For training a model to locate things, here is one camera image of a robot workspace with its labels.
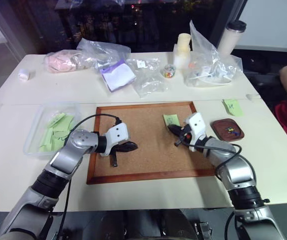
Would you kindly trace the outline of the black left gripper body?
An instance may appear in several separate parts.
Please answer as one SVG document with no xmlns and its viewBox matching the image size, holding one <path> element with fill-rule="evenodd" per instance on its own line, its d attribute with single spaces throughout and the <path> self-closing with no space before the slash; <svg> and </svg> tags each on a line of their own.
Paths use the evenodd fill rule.
<svg viewBox="0 0 287 240">
<path fill-rule="evenodd" d="M 123 147 L 120 144 L 113 146 L 109 152 L 109 155 L 116 157 L 116 152 L 123 152 Z"/>
</svg>

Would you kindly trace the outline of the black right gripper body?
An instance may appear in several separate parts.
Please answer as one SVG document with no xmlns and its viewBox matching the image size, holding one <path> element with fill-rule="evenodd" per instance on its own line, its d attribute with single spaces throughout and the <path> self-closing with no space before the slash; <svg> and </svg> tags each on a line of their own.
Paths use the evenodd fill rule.
<svg viewBox="0 0 287 240">
<path fill-rule="evenodd" d="M 189 145 L 192 139 L 191 135 L 191 127 L 190 125 L 186 124 L 181 128 L 180 131 L 180 140 L 183 144 Z"/>
</svg>

